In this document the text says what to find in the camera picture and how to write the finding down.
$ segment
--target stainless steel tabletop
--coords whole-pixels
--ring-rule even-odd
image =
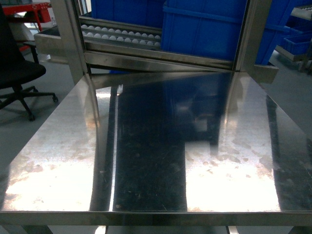
[[[84,77],[0,166],[2,225],[312,222],[312,143],[246,73]]]

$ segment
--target metal leg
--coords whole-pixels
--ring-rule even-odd
[[[35,90],[36,88],[34,86],[31,86],[29,88],[23,89],[23,92],[30,92],[32,90]]]
[[[55,93],[25,93],[24,91],[21,92],[23,97],[42,97],[42,96],[56,96]]]
[[[8,99],[2,101],[0,103],[0,110],[6,107],[7,105],[11,104],[13,101],[16,101],[16,98],[14,96],[9,97]]]
[[[19,99],[19,101],[22,103],[23,107],[26,109],[28,115],[29,115],[29,120],[32,121],[32,120],[35,120],[34,119],[34,115],[33,113],[31,112],[31,110],[29,109],[29,107],[27,106],[26,102],[24,101],[24,99]]]

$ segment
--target tray of white balls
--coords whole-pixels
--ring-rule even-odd
[[[118,45],[131,47],[142,47],[147,49],[159,49],[161,36],[146,34],[144,32],[133,32],[107,27],[94,27],[83,24],[81,26],[84,39],[91,39],[100,42],[109,42]]]

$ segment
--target chair base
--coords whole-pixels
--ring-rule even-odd
[[[29,88],[22,89],[22,86],[19,85],[19,86],[15,86],[15,87],[12,87],[12,88],[14,90],[13,93],[0,95],[0,99],[4,99],[5,98],[4,101],[0,100],[0,110],[3,109],[4,107],[6,107],[7,105],[11,104],[12,102],[14,102],[16,100],[19,100],[22,103],[22,105],[24,106],[25,110],[27,111],[30,121],[34,121],[35,120],[35,116],[31,112],[29,107],[27,106],[26,102],[24,101],[24,98],[27,98],[27,97],[52,96],[53,102],[58,102],[59,101],[59,99],[57,98],[55,93],[42,93],[42,92],[38,92],[38,90],[35,88],[35,86],[31,86]]]

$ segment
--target metal frame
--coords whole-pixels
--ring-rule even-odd
[[[94,22],[94,19],[79,17],[77,9],[80,9],[80,13],[82,13],[82,10],[78,0],[51,1],[74,83],[77,83],[84,74],[90,73],[88,64],[120,70],[129,70],[130,64],[138,64],[137,67],[130,70],[149,72],[247,71],[256,80],[258,78],[261,79],[259,74],[269,71],[267,74],[271,76],[271,82],[278,69],[271,66],[255,66],[254,64],[271,2],[272,0],[248,0],[240,43],[233,63],[213,58],[169,52],[140,51],[140,49],[118,48],[110,44],[99,44],[89,40],[84,41],[80,23],[86,20]],[[194,62],[196,60],[202,60],[201,64]]]

